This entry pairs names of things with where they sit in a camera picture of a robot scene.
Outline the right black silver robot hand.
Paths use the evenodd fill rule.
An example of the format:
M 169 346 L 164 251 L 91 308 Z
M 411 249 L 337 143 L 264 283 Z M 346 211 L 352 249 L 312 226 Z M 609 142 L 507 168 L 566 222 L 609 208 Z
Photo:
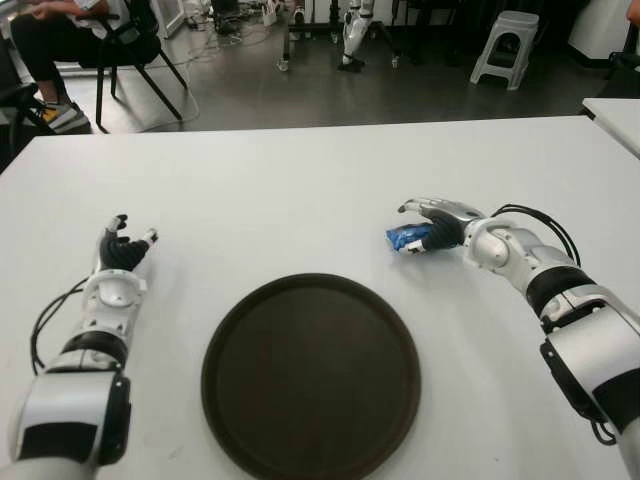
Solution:
M 406 200 L 397 211 L 418 213 L 426 220 L 427 232 L 422 236 L 413 235 L 398 251 L 406 253 L 434 252 L 461 246 L 466 229 L 486 216 L 479 210 L 452 200 L 419 197 Z

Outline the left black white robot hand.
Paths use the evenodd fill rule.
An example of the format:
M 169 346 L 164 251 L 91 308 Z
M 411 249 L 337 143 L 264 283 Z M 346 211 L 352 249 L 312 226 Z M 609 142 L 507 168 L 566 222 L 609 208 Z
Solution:
M 150 228 L 137 240 L 121 236 L 120 232 L 126 228 L 127 221 L 126 214 L 118 214 L 107 223 L 97 241 L 94 273 L 104 270 L 132 272 L 158 241 L 159 234 L 155 228 Z

